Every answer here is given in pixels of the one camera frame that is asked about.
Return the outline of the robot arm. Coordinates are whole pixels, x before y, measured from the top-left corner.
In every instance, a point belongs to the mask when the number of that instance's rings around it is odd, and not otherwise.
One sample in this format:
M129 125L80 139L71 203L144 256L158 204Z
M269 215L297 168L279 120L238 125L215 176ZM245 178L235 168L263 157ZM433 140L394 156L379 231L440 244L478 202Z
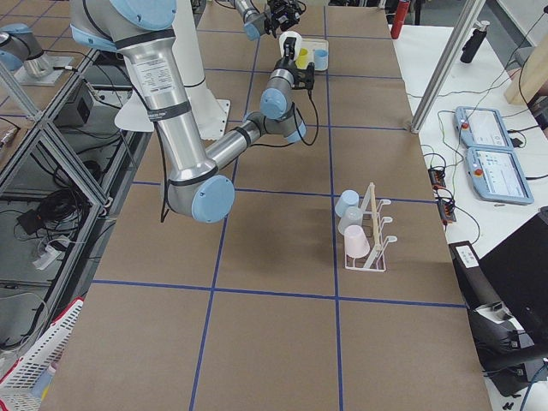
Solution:
M266 34L276 38L278 33L296 26L307 11L307 6L302 1L295 0L268 0L262 11L259 11L253 1L234 0L216 3L226 9L235 10L241 16L244 33L252 41Z
M233 2L249 39L279 38L281 56L263 91L259 109L242 125L223 131L209 146L202 130L222 114L206 89L192 7L187 1L73 1L74 40L124 57L134 90L158 133L163 153L163 208L202 223L223 220L235 188L221 171L266 134L289 144L303 141L306 125L292 93L312 90L314 67L295 60L301 37L293 28L305 12L300 1L270 1L258 10L250 1Z

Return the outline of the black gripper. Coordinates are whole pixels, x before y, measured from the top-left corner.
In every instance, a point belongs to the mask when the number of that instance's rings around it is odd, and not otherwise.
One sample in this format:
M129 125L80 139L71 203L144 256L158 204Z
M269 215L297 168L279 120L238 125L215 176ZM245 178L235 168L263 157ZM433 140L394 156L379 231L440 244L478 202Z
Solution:
M266 2L265 31L276 34L277 30L285 32L300 22L302 7L299 1L270 0Z
M273 70L274 78L281 78L289 83L291 90L312 92L315 83L315 66L309 63L306 68L298 68L295 62L297 38L287 37L283 41L283 57L277 61Z

